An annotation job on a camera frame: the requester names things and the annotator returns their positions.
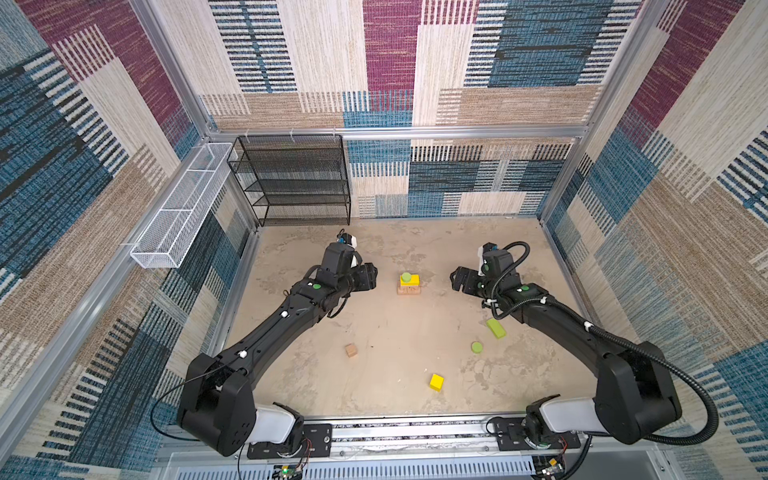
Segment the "natural wood block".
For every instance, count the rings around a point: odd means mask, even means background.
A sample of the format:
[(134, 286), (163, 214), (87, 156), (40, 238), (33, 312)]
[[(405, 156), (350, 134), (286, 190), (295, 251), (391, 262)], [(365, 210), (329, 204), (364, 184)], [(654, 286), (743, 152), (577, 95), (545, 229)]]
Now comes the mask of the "natural wood block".
[(398, 295), (419, 295), (420, 293), (420, 286), (399, 286), (397, 288)]

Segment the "yellow rectangular block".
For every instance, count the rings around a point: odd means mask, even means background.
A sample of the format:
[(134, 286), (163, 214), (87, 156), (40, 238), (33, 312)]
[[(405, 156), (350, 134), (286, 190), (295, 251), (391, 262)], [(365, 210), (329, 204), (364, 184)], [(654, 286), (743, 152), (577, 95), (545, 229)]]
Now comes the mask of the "yellow rectangular block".
[(403, 282), (401, 278), (399, 277), (399, 285), (400, 286), (420, 286), (420, 276), (418, 274), (412, 274), (412, 280), (410, 282)]

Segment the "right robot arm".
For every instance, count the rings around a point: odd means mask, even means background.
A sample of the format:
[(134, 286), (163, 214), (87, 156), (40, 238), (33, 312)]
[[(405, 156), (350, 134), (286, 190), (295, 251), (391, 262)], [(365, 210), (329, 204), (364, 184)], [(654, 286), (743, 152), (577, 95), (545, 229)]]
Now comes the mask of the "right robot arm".
[(538, 443), (563, 432), (608, 435), (633, 444), (680, 419), (682, 407), (670, 372), (657, 363), (660, 350), (648, 342), (638, 350), (595, 335), (591, 324), (536, 283), (525, 283), (506, 250), (481, 253), (476, 270), (458, 267), (454, 290), (478, 297), (500, 317), (512, 316), (584, 364), (597, 380), (590, 398), (540, 399), (526, 409), (526, 433)]

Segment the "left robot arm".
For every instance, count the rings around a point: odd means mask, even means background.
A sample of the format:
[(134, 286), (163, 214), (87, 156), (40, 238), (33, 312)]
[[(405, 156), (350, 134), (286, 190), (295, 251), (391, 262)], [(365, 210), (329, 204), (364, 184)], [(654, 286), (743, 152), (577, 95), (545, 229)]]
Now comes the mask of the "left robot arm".
[(297, 281), (277, 309), (244, 338), (215, 356), (198, 355), (181, 388), (178, 425), (223, 456), (271, 444), (296, 454), (304, 418), (283, 404), (258, 404), (253, 390), (269, 367), (305, 331), (337, 316), (354, 292), (376, 286), (377, 268), (363, 261), (347, 232), (330, 243), (321, 264)]

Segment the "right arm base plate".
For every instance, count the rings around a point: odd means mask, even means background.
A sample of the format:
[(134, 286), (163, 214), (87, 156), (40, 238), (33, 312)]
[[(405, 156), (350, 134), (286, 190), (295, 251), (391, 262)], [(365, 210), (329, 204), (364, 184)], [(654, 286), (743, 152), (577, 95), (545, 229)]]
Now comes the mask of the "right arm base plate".
[(575, 451), (582, 442), (572, 432), (551, 433), (545, 430), (536, 438), (530, 437), (523, 416), (493, 416), (485, 423), (486, 433), (492, 436), (500, 451), (557, 450)]

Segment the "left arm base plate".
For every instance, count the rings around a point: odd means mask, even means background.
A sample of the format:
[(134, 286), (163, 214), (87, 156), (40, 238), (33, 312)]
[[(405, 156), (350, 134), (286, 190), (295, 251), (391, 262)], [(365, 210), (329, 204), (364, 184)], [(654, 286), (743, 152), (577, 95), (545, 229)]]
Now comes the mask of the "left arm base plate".
[(332, 433), (330, 423), (303, 423), (296, 426), (283, 443), (251, 444), (246, 456), (249, 460), (298, 459), (305, 455), (310, 458), (329, 457)]

